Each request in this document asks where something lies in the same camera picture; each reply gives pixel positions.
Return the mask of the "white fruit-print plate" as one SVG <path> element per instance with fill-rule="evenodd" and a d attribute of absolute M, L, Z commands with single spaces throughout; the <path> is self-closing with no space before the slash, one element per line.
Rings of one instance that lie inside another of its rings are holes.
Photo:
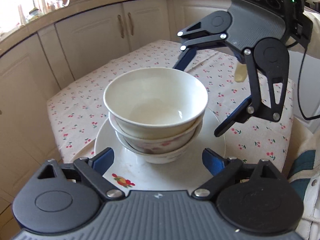
<path fill-rule="evenodd" d="M 224 136 L 214 136 L 214 129 L 219 123 L 214 112 L 207 109 L 199 136 L 181 157 L 167 164 L 151 164 L 126 149 L 110 122 L 105 120 L 95 140 L 94 150 L 100 153 L 112 148 L 114 162 L 103 168 L 103 177 L 125 193 L 131 190 L 192 192 L 212 178 L 202 162 L 203 150 L 210 148 L 221 156 L 225 155 Z"/>

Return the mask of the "white floral bowl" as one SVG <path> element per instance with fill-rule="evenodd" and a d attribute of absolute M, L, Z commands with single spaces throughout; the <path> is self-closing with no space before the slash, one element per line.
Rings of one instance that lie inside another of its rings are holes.
<path fill-rule="evenodd" d="M 198 127 L 196 129 L 196 134 L 192 137 L 191 141 L 189 141 L 187 144 L 185 144 L 184 146 L 182 146 L 181 148 L 169 152 L 169 153 L 165 153 L 165 154 L 141 154 L 141 153 L 136 153 L 133 152 L 131 150 L 131 152 L 133 152 L 134 154 L 143 157 L 144 160 L 148 163 L 152 163 L 152 164 L 166 164 L 166 163 L 170 163 L 173 162 L 175 160 L 177 160 L 180 156 L 182 156 L 183 154 L 185 154 L 185 152 L 187 152 L 188 148 L 191 146 L 191 144 L 196 140 L 196 138 L 198 137 L 200 131 L 201 131 L 202 125 L 200 127 Z"/>
<path fill-rule="evenodd" d="M 196 134 L 196 129 L 202 125 L 204 113 L 187 130 L 163 139 L 140 139 L 125 133 L 112 113 L 108 113 L 108 120 L 120 143 L 129 150 L 141 154 L 165 154 L 175 151 L 189 141 Z"/>

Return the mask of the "white floral bowl front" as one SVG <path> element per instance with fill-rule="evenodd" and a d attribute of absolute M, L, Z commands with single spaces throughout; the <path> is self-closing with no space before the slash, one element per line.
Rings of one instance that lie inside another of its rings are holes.
<path fill-rule="evenodd" d="M 204 113 L 187 130 L 163 139 L 140 139 L 125 133 L 112 113 L 108 113 L 108 120 L 120 143 L 129 150 L 141 154 L 165 154 L 175 151 L 189 141 L 196 134 L 196 129 L 202 125 Z"/>

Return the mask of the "cream kitchen base cabinets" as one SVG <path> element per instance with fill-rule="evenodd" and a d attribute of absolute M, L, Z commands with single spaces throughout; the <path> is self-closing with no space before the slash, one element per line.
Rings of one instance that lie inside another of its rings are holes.
<path fill-rule="evenodd" d="M 63 160 L 48 101 L 71 83 L 177 32 L 230 0 L 86 0 L 1 42 L 1 200 L 12 202 L 47 159 Z"/>

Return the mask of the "cherry print tablecloth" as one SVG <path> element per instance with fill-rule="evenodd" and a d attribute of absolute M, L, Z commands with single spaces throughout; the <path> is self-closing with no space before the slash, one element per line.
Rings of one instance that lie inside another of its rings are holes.
<path fill-rule="evenodd" d="M 171 41 L 152 42 L 110 61 L 52 97 L 48 101 L 48 114 L 63 161 L 69 163 L 81 154 L 95 154 L 93 142 L 108 114 L 103 93 L 114 78 L 139 68 L 172 67 L 179 47 Z M 250 94 L 248 81 L 237 83 L 234 79 L 236 64 L 233 56 L 201 50 L 187 68 L 206 87 L 208 107 L 220 121 Z M 225 133 L 228 155 L 248 163 L 266 158 L 278 169 L 283 168 L 293 123 L 294 87 L 294 82 L 289 81 L 279 122 L 251 118 L 244 124 L 234 124 Z"/>

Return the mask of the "glass mug on counter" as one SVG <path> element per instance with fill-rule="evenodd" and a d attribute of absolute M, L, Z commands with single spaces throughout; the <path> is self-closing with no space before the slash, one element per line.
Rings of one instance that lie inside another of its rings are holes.
<path fill-rule="evenodd" d="M 46 0 L 48 11 L 54 11 L 67 7 L 70 3 L 70 0 Z"/>

